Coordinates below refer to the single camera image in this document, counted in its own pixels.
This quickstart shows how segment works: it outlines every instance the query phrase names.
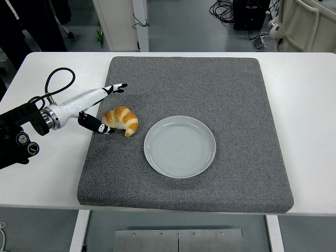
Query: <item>plate rim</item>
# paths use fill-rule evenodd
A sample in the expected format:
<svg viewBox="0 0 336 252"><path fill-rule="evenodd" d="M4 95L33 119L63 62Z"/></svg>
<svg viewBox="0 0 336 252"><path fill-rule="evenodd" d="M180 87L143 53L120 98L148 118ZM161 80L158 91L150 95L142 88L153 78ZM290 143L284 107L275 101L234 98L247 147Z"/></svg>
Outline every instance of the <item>plate rim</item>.
<svg viewBox="0 0 336 252"><path fill-rule="evenodd" d="M148 138L149 138L149 133L153 130L153 128L155 128L156 126L157 126L157 124L159 124L160 122L162 122L162 121L164 121L164 120L169 120L169 119L172 119L172 118L188 118L189 120L190 119L192 119L192 120L195 120L195 121L197 121L198 123L200 123L200 124L202 124L204 127L205 127L205 129L211 134L211 142L213 142L212 144L214 145L214 149L213 149L213 155L212 155L212 157L211 157L211 161L209 162L209 164L204 168L204 169L202 169L200 172L198 172L198 173L196 173L196 174L193 174L193 175L191 175L191 176L184 176L184 177L176 177L176 176L171 176L171 175L168 175L168 174L166 174L166 173L164 173L161 169L159 169L156 165L152 165L152 163L150 162L150 158L148 157L148 151L146 150L146 146L147 146L147 142L148 142ZM213 160L214 160L214 158L215 158L215 155L216 155L216 139L215 139L215 137L214 137L214 135L213 135L213 133L212 133L212 131L209 129L209 127L205 124L205 123L203 123L202 121L200 121L200 120L198 120L198 119L196 119L196 118L194 118L194 117L189 117L189 116L187 116L187 115L173 115L173 116L170 116L170 117L166 117L166 118L163 118L163 119L161 119L161 120L159 120L158 122L156 122L154 125L152 125L151 126L151 128L149 129L149 131L147 132L147 134L146 134L146 136L145 136L145 140L144 140L144 142L143 142L143 151L144 151L144 154L145 154L145 157L146 157L146 160L147 160L147 162L149 163L149 165L154 169L154 170L156 170L157 172L159 172L160 174L162 174L162 175L164 175L164 176L166 176L166 177L170 177L170 178L173 178L173 179L187 179L187 178L190 178L190 177L194 177L194 176L197 176L197 175L199 175L199 174L201 174L202 172L204 172L206 169L208 169L208 167L212 164L212 162L213 162Z"/></svg>

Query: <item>white table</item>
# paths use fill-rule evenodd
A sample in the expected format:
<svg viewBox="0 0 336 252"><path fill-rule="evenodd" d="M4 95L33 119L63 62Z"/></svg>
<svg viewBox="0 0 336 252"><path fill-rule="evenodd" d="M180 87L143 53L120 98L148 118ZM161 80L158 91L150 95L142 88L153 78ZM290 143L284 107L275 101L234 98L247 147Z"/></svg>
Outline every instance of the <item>white table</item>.
<svg viewBox="0 0 336 252"><path fill-rule="evenodd" d="M1 101L0 113L43 95L48 75L58 67L76 73L75 83L54 96L58 103L84 90L103 87L114 56L257 58L294 196L294 206L287 214L336 216L335 54L34 52L25 59ZM70 73L58 72L51 79L50 91L65 86L70 79ZM87 112L95 116L97 110L98 105ZM27 165L14 164L0 170L0 206L113 208L78 203L77 186L91 132L77 119L70 119L64 128L45 136L37 134L30 123L23 128L39 144L40 152Z"/></svg>

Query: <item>croissant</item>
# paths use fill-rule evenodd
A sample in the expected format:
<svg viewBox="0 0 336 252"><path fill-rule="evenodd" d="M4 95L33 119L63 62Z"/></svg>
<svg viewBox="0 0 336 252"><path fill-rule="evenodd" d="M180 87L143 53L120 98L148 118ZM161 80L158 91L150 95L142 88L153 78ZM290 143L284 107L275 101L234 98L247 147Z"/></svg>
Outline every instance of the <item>croissant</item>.
<svg viewBox="0 0 336 252"><path fill-rule="evenodd" d="M107 111L101 122L110 128L126 130L126 137L131 136L138 128L138 117L125 106L118 106Z"/></svg>

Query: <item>ceramic plate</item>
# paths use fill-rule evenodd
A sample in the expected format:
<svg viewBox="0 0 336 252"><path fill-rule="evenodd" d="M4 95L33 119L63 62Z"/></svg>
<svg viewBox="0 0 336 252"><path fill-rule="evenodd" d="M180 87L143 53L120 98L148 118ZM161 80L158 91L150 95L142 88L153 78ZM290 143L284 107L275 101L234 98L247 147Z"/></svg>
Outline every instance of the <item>ceramic plate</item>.
<svg viewBox="0 0 336 252"><path fill-rule="evenodd" d="M205 171L216 153L216 142L202 122L182 115L157 122L147 133L144 153L159 173L186 179Z"/></svg>

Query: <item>black pants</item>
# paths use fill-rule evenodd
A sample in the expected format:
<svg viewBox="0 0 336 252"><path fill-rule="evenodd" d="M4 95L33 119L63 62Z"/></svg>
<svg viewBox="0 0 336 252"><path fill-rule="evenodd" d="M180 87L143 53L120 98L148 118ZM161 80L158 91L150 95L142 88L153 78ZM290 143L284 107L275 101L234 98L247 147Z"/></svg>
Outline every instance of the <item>black pants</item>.
<svg viewBox="0 0 336 252"><path fill-rule="evenodd" d="M2 97L5 95L6 91L7 91L6 85L0 77L0 101L2 100Z"/></svg>
<svg viewBox="0 0 336 252"><path fill-rule="evenodd" d="M61 25L65 25L71 21L71 10L68 0L51 0L51 3Z"/></svg>
<svg viewBox="0 0 336 252"><path fill-rule="evenodd" d="M41 51L67 51L48 0L10 0L23 29ZM5 0L0 0L0 47L16 69L31 49L24 41L22 28Z"/></svg>

